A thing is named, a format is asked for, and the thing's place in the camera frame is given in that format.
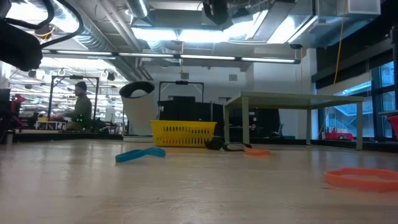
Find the white table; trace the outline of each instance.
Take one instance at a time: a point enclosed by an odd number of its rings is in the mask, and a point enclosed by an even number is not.
[[[330,106],[356,103],[357,127],[356,149],[362,149],[363,144],[363,101],[360,96],[324,96],[285,93],[241,92],[224,104],[224,136],[229,142],[229,110],[242,109],[242,127],[249,126],[250,108],[273,108],[307,110],[307,144],[311,141],[311,110],[324,109]],[[249,129],[243,128],[243,143],[250,144]]]
[[[49,124],[55,124],[55,130],[58,129],[58,124],[64,124],[63,126],[61,125],[61,130],[66,130],[67,128],[67,123],[64,121],[36,121],[36,129],[39,128],[39,123],[45,123],[45,129],[47,130],[49,128]]]

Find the white trash can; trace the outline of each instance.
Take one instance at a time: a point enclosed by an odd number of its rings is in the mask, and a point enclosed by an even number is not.
[[[152,135],[150,121],[157,119],[158,115],[155,85],[151,82],[133,82],[122,87],[119,94],[130,122],[130,134]]]

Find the blue plastic piece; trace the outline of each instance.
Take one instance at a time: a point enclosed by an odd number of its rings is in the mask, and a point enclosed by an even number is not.
[[[126,162],[133,159],[138,159],[142,156],[159,156],[165,157],[166,152],[158,147],[150,147],[147,149],[135,149],[115,156],[116,162]]]

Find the air vent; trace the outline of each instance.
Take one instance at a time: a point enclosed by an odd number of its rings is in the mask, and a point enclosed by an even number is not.
[[[344,14],[345,0],[339,0],[337,3],[338,16]],[[381,14],[380,0],[348,0],[349,17],[374,17]]]
[[[229,80],[232,82],[236,82],[238,80],[237,74],[229,74]]]
[[[349,1],[350,13],[380,14],[380,0],[351,0]]]
[[[187,73],[187,72],[181,73],[181,79],[182,80],[188,80],[189,79],[189,73]]]

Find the table leg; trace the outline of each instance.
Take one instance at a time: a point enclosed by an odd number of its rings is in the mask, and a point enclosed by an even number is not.
[[[250,144],[249,135],[249,98],[242,97],[242,130],[243,130],[243,143]]]
[[[311,119],[312,110],[307,110],[307,145],[311,144],[311,135],[312,135],[312,119]]]
[[[229,109],[224,106],[224,140],[229,143]]]
[[[362,102],[356,104],[356,150],[362,150],[363,144],[362,105]]]

